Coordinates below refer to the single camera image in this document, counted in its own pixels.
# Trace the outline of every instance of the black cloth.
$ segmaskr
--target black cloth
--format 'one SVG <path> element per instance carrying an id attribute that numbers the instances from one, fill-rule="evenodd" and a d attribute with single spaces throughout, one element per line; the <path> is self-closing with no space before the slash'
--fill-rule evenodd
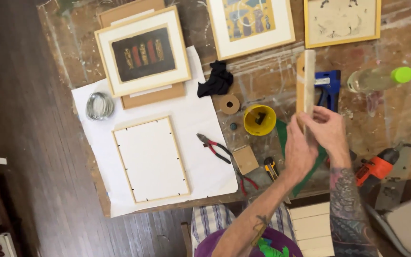
<path id="1" fill-rule="evenodd" d="M 209 80 L 204 83 L 198 83 L 198 97 L 211 95 L 225 95 L 234 81 L 234 76 L 226 71 L 226 62 L 215 61 L 210 64 L 212 72 Z"/>

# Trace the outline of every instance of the blue staple gun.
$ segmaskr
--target blue staple gun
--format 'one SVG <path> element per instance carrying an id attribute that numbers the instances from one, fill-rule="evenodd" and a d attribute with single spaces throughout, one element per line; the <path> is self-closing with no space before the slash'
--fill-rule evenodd
<path id="1" fill-rule="evenodd" d="M 340 70 L 331 70 L 327 72 L 315 73 L 315 88 L 321 89 L 320 100 L 318 106 L 324 106 L 327 101 L 328 109 L 337 112 L 337 105 L 340 90 Z"/>

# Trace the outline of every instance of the person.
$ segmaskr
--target person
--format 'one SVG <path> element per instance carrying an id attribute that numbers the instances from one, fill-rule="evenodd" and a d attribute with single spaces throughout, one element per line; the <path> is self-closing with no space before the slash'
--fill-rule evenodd
<path id="1" fill-rule="evenodd" d="M 195 257 L 302 257 L 282 201 L 311 170 L 318 151 L 317 146 L 307 144 L 297 119 L 308 126 L 331 160 L 330 226 L 335 256 L 378 256 L 355 184 L 345 121 L 340 114 L 317 106 L 313 118 L 306 113 L 291 117 L 287 126 L 286 169 L 237 218 L 222 204 L 193 209 L 191 238 Z M 261 225 L 267 228 L 252 247 Z"/>

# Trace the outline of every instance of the red pliers handle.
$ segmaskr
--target red pliers handle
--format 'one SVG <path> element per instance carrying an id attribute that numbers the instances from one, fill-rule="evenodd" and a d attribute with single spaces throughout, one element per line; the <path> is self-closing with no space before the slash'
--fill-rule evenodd
<path id="1" fill-rule="evenodd" d="M 245 186 L 244 186 L 243 180 L 246 180 L 246 181 L 248 181 L 250 184 L 252 184 L 253 187 L 254 187 L 256 190 L 259 189 L 258 185 L 257 185 L 256 183 L 254 183 L 253 180 L 251 180 L 251 179 L 247 178 L 246 176 L 242 175 L 242 173 L 240 173 L 239 171 L 237 171 L 237 174 L 238 174 L 239 177 L 240 177 L 240 189 L 242 190 L 242 193 L 243 193 L 244 196 L 247 196 L 247 191 L 245 191 Z"/>
<path id="2" fill-rule="evenodd" d="M 201 140 L 202 143 L 206 144 L 206 145 L 209 147 L 209 149 L 212 151 L 212 153 L 213 153 L 216 157 L 222 159 L 222 160 L 225 161 L 227 164 L 231 164 L 231 161 L 228 160 L 228 159 L 226 159 L 225 157 L 221 156 L 220 154 L 218 154 L 218 153 L 213 149 L 212 145 L 216 145 L 216 146 L 220 147 L 221 149 L 223 149 L 223 150 L 226 152 L 226 154 L 228 154 L 229 156 L 232 156 L 232 153 L 231 153 L 228 149 L 226 149 L 226 147 L 224 147 L 224 146 L 221 145 L 220 143 L 217 143 L 217 142 L 214 142 L 214 141 L 208 139 L 206 136 L 204 136 L 204 135 L 202 135 L 202 134 L 199 134 L 199 133 L 198 133 L 198 134 L 196 134 L 196 136 L 199 138 L 199 140 Z"/>

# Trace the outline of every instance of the small yellow container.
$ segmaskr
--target small yellow container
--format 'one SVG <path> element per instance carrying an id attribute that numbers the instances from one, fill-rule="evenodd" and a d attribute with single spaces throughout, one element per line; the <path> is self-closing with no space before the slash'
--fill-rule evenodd
<path id="1" fill-rule="evenodd" d="M 261 125 L 256 123 L 259 113 L 266 114 Z M 266 105 L 253 104 L 245 110 L 243 114 L 243 126 L 245 130 L 255 136 L 264 136 L 269 134 L 275 127 L 277 116 L 274 110 Z"/>

